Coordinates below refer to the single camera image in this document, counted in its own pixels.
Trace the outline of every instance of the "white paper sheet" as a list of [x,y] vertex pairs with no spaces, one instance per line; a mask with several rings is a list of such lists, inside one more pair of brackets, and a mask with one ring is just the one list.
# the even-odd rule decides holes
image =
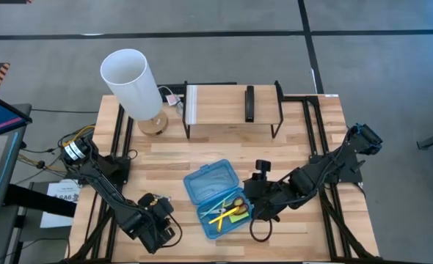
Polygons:
[[[47,195],[58,197],[69,202],[78,202],[80,188],[72,180],[62,180],[59,183],[48,184]],[[40,228],[68,227],[73,224],[73,218],[58,216],[52,213],[43,212]]]

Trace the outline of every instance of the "gray floor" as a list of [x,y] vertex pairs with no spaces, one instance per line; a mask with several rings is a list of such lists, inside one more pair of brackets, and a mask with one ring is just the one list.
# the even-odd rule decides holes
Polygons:
[[[433,29],[433,1],[307,0],[312,30]],[[301,30],[296,1],[39,1],[0,5],[0,34],[89,34],[224,30]],[[368,209],[383,257],[433,263],[433,35],[314,37],[324,91],[338,93],[349,124],[366,122],[384,149],[362,169]],[[3,40],[11,68],[0,91],[9,103],[95,110],[109,94],[98,73],[119,48],[150,60],[159,83],[237,81],[286,93],[314,93],[304,37],[203,37],[126,40]],[[25,141],[35,150],[93,123],[94,114],[35,112]],[[50,160],[51,155],[30,155]],[[13,182],[34,170],[16,166]],[[42,175],[36,180],[56,180]],[[39,243],[22,263],[53,261],[63,243]]]

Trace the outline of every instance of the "lamp shade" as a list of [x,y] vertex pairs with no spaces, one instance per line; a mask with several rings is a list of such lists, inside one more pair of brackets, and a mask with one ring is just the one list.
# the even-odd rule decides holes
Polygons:
[[150,120],[161,111],[155,78],[141,52],[123,49],[108,55],[101,64],[101,77],[133,119]]

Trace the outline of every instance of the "lamp base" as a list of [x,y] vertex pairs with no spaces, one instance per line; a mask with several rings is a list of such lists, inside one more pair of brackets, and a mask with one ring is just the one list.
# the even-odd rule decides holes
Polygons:
[[167,115],[162,110],[150,120],[138,121],[138,128],[147,136],[158,136],[167,128]]

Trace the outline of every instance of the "box lid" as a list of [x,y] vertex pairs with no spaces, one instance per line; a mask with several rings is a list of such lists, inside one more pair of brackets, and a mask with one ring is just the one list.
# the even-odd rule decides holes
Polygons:
[[238,176],[226,159],[204,165],[184,178],[184,185],[194,205],[228,192],[238,187],[238,184]]

